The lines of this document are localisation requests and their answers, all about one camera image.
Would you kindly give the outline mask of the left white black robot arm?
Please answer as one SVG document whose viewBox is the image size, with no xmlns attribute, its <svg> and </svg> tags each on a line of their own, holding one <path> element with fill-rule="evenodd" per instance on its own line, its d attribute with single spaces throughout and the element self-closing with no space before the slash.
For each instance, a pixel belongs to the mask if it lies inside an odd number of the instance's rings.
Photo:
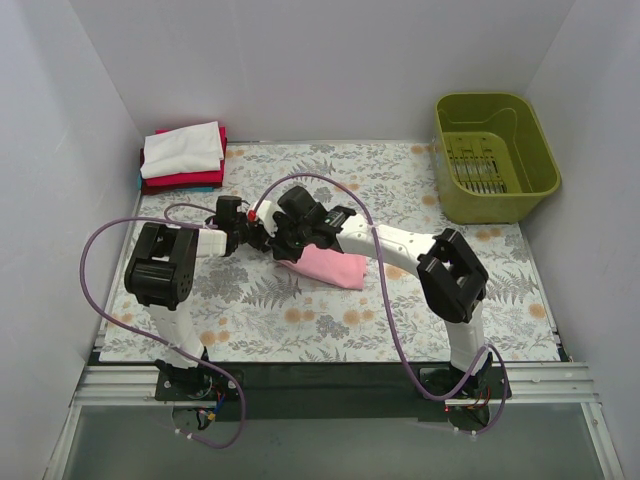
<svg viewBox="0 0 640 480">
<path fill-rule="evenodd" d="M 143 224 L 124 274 L 128 293 L 152 320 L 158 336 L 169 343 L 157 359 L 158 400 L 234 401 L 237 386 L 225 375 L 203 366 L 208 352 L 190 319 L 196 259 L 227 257 L 248 244 L 267 251 L 267 232 L 253 213 L 240 210 L 242 200 L 223 196 L 202 227 L 173 227 L 159 221 Z"/>
</svg>

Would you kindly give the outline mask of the pink t shirt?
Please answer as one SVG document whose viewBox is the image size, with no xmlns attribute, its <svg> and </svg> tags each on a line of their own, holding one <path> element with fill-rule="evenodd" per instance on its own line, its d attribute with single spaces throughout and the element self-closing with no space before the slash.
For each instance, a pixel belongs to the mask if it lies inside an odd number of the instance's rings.
<svg viewBox="0 0 640 480">
<path fill-rule="evenodd" d="M 279 263 L 298 274 L 339 288 L 364 288 L 367 261 L 361 255 L 344 254 L 308 245 L 296 262 L 279 260 Z"/>
</svg>

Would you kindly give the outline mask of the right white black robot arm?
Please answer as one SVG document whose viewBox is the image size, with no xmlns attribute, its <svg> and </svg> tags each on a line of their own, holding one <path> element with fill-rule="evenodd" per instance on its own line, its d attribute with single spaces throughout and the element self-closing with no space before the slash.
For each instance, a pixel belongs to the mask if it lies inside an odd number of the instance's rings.
<svg viewBox="0 0 640 480">
<path fill-rule="evenodd" d="M 255 210 L 275 257 L 296 261 L 305 247 L 313 245 L 364 256 L 379 267 L 390 265 L 414 275 L 428 307 L 445 324 L 452 383 L 442 394 L 428 392 L 423 382 L 417 382 L 418 390 L 443 401 L 459 394 L 475 397 L 486 389 L 492 363 L 482 319 L 488 272 L 460 232 L 447 228 L 429 235 L 375 225 L 363 209 L 326 209 L 301 186 L 277 202 L 258 203 Z"/>
</svg>

